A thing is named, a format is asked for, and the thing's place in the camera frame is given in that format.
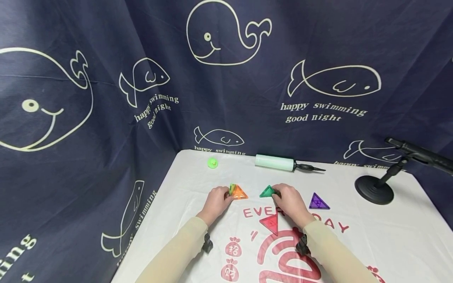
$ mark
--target white tablecloth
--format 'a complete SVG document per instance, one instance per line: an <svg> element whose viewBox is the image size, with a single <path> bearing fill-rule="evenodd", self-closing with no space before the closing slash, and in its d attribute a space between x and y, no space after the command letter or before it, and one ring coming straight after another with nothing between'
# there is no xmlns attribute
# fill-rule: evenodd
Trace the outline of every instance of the white tablecloth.
<svg viewBox="0 0 453 283"><path fill-rule="evenodd" d="M218 159L216 169L208 168L209 157ZM238 184L249 199L233 201L210 228L214 248L209 254L200 253L191 262L181 282L227 282L222 278L225 273L230 275L226 278L245 283L264 283L277 273L281 274L282 282L303 282L295 275L299 273L294 272L294 267L307 270L302 274L308 283L331 282L318 263L320 274L317 267L309 266L309 260L287 261L292 254L287 252L294 251L294 246L285 247L282 243L292 240L290 232L294 225L290 220L279 213L280 235L288 236L277 239L269 237L272 233L259 222L275 213L272 198L259 195L268 185L281 182L297 188L307 206L313 193L317 193L331 209L310 211L329 225L363 264L380 276L381 282L453 280L453 232L411 174L400 172L390 179L395 199L389 205L379 206L360 197L354 181L362 175L381 177L384 169L305 162L327 171L292 173L256 167L254 161L251 156L180 152L112 282L134 282L178 229L201 210L208 192L230 183Z"/></svg>

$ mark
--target black round base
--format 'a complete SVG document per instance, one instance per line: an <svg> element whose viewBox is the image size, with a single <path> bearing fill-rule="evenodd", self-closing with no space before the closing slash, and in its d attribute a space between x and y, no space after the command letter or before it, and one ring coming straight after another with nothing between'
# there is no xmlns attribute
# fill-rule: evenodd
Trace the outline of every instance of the black round base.
<svg viewBox="0 0 453 283"><path fill-rule="evenodd" d="M373 176L362 176L356 180L354 185L357 192L367 201L380 205L391 203L394 196L392 188L387 184L380 188L375 188L374 184L378 180L378 178Z"/></svg>

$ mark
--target whale eye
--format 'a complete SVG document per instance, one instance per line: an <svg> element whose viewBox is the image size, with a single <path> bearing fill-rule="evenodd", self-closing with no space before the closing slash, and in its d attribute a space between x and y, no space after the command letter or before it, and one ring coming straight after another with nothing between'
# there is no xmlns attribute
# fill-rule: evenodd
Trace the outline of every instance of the whale eye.
<svg viewBox="0 0 453 283"><path fill-rule="evenodd" d="M205 33L204 34L204 40L210 41L211 40L211 34L210 33Z"/></svg>
<svg viewBox="0 0 453 283"><path fill-rule="evenodd" d="M36 112L39 109L39 104L33 99L26 99L22 102L22 108L27 112Z"/></svg>

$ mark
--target whale drawing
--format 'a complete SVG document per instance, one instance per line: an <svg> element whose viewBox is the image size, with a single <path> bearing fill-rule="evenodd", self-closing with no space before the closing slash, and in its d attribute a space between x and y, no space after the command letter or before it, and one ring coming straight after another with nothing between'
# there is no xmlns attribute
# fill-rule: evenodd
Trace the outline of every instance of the whale drawing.
<svg viewBox="0 0 453 283"><path fill-rule="evenodd" d="M202 25L202 23L201 23L201 24L197 25L196 23L193 23L193 24L191 24L191 23L195 21L195 20L192 20L193 18L197 18L197 20L199 20L199 18L203 19L203 18L207 17L206 13L203 14L202 11L196 13L195 15L194 15L194 13L197 10L199 10L200 7L206 7L207 4L209 4L209 3L220 4L231 12L232 16L234 17L234 21L235 21L235 23L234 23L235 27L232 29L232 30L234 30L234 33L235 33L234 37L237 36L236 39L238 39L240 41L241 48L245 48L245 49L251 51L250 54L248 54L246 56L247 57L246 59L244 59L244 60L236 59L236 62L228 62L228 63L208 62L206 60L207 58L211 57L211 55L216 54L218 52L222 52L222 50L223 50L220 46L219 37L217 36L217 33L216 33L216 32L218 32L218 29L216 29L215 26L213 26L211 24ZM257 35L255 32L251 32L249 30L250 27L254 27L257 29L261 28L262 31L260 32L259 35ZM207 65L234 66L234 65L240 65L240 64L244 64L244 63L248 62L258 53L258 51L261 47L261 41L262 41L263 35L270 36L271 32L272 32L272 21L270 19L264 19L264 20L260 21L259 23L255 22L255 21L251 21L246 25L245 38L253 38L254 42L251 45L246 44L244 42L243 36L241 35L241 26L239 24L239 19L237 17L236 12L234 11L233 7L231 7L231 5L229 5L227 2L225 2L223 0L204 0L200 3L198 3L192 9L192 11L190 11L190 14L187 18L187 24L186 24L186 35L187 35L187 42L189 44L190 52L192 52L192 55L195 57L195 59L197 59L199 62L201 62L203 64L207 64ZM207 49L208 51L206 51L204 53L201 53L201 51L199 51L199 50L194 51L193 48L194 48L195 43L201 43L201 44L204 43L204 46L206 47L205 49Z"/></svg>
<svg viewBox="0 0 453 283"><path fill-rule="evenodd" d="M164 85L169 80L170 76L164 68L153 59L145 57L138 60L132 67L132 83L121 72L118 85L121 91L126 94L129 105L137 108L137 92L144 92L155 86Z"/></svg>
<svg viewBox="0 0 453 283"><path fill-rule="evenodd" d="M305 83L309 88L319 93L328 95L328 96L337 96L337 97L356 97L356 96L365 96L371 94L373 92L379 91L382 87L382 81L379 73L369 67L363 65L348 65L348 66L340 66L340 67L333 67L325 70L321 70L316 72L312 75L306 76L305 71L305 60L300 61L297 63L293 69L291 70L291 81L288 85L288 95L290 97L293 96L294 92ZM359 82L350 82L345 80L344 78L339 78L332 83L331 87L326 87L325 80L323 80L320 76L324 75L328 77L333 70L341 69L343 72L346 71L364 71L368 78L360 84ZM314 76L319 77L318 80L314 80L311 82L310 78ZM301 81L296 84L296 79L301 78Z"/></svg>
<svg viewBox="0 0 453 283"><path fill-rule="evenodd" d="M145 182L137 180L134 184L134 189L130 195L129 201L124 209L123 218L120 223L120 233L115 236L110 236L105 233L101 234L101 247L106 252L111 252L114 258L121 255L121 242L123 236L126 234L132 222L134 222L135 215L139 208L141 194L143 193L143 186Z"/></svg>
<svg viewBox="0 0 453 283"><path fill-rule="evenodd" d="M360 153L366 157L389 162L389 163L398 163L398 160L401 158L401 155L394 154L395 147L386 147L386 148L367 148L362 147L364 140L355 140L349 144L349 149L344 153L343 158L348 159L356 153Z"/></svg>
<svg viewBox="0 0 453 283"><path fill-rule="evenodd" d="M221 144L225 146L244 144L244 140L238 134L226 130L215 129L207 134L202 134L200 127L198 126L193 129L193 133L195 134L195 141L197 144L200 144L203 139L213 144Z"/></svg>
<svg viewBox="0 0 453 283"><path fill-rule="evenodd" d="M93 90L81 51L69 60L71 75L54 58L38 50L2 48L0 56L0 72L8 75L3 78L0 98L0 146L21 152L46 149L88 120L93 110ZM60 81L46 80L49 72Z"/></svg>

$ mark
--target navy blue backdrop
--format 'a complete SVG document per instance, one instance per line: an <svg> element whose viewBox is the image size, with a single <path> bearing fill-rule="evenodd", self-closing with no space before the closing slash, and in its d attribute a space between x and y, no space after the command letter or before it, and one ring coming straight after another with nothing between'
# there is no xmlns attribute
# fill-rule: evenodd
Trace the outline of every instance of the navy blue backdrop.
<svg viewBox="0 0 453 283"><path fill-rule="evenodd" d="M109 282L182 149L453 158L449 0L4 0L0 280ZM411 164L453 225L451 177Z"/></svg>

